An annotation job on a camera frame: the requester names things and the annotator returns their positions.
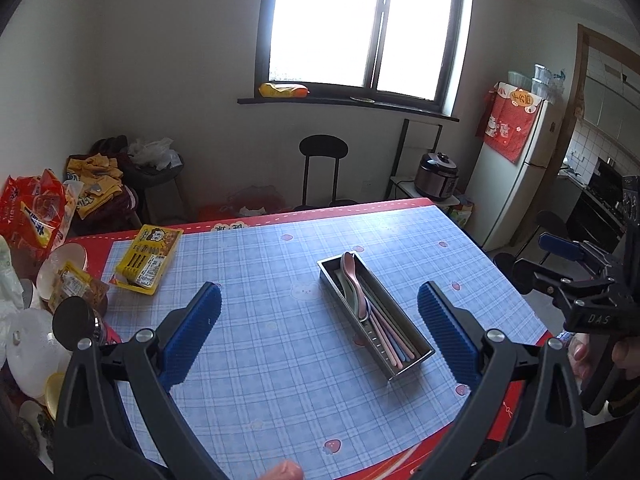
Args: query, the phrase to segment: human hand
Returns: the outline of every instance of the human hand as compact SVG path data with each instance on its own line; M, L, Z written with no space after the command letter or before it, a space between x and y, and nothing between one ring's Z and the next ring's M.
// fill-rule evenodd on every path
M269 469L258 480L303 480L305 474L302 468L291 460L285 460Z
M568 349L569 362L574 374L585 380L593 372L593 363L589 356L589 335L576 334L571 339ZM628 337L620 340L613 347L611 360L625 370L625 379L631 380L640 376L640 337Z

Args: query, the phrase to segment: shelf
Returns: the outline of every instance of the shelf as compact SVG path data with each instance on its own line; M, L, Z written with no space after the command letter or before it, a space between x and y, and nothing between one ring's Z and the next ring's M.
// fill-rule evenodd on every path
M247 97L239 98L239 105L256 105L266 103L299 103L299 104L316 104L316 105L341 105L341 106L356 106L360 108L373 108L377 110L390 110L393 112L402 112L405 114L422 115L425 117L434 117L443 121L452 121L454 123L460 122L460 119L456 117L449 117L436 112L430 112L428 110L422 110L413 106L395 105L391 103L382 103L375 101L372 103L356 101L351 98L326 98L326 97L304 97L304 98L281 98L281 97Z
M393 182L394 185L397 186L409 198L423 198L423 195L418 193L418 190L415 189L413 180L407 180L399 176L392 176L391 182ZM435 200L432 200L432 202L436 206L438 206L440 209L446 209L446 208L458 205L460 203L460 200L458 200L455 196L451 195L446 200L442 200L440 202L436 202Z

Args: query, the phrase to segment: stove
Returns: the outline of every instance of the stove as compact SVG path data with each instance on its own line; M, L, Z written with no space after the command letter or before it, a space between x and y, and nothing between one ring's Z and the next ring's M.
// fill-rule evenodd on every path
M598 205L601 206L607 212L609 212L611 215L613 215L616 218L616 220L618 220L618 222L620 222L621 224L625 223L625 217L622 214L622 212L618 211L615 205L611 205L609 201L600 194L600 191L596 187L591 187L587 185L584 189L587 190L589 193L591 193L593 197L596 199L596 201L598 202ZM616 203L622 203L622 197L621 197L621 200L616 201Z
M599 158L566 222L571 240L588 240L613 252L625 231L625 219L616 208L621 201L622 176Z

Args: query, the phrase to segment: pink spoon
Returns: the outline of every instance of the pink spoon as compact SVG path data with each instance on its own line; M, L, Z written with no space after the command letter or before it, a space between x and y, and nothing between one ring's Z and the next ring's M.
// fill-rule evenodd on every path
M353 290L356 293L356 301L358 302L358 319L364 321L367 319L367 300L362 291L362 287L356 277L356 261L353 259L353 254L344 253L340 259L340 266L342 272L351 283Z

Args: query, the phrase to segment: blue rubber gripper pad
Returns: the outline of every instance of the blue rubber gripper pad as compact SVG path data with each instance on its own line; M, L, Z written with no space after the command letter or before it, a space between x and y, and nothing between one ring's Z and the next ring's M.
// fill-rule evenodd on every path
M478 371L478 349L429 283L424 283L418 291L418 313L456 381L474 391L482 380Z
M583 259L584 255L580 246L575 242L558 238L549 233L542 233L538 238L540 249L547 253L556 254L565 260L578 262Z
M220 316L220 289L212 283L209 285L164 346L160 362L162 371L158 380L167 393L174 384L185 380L200 348Z

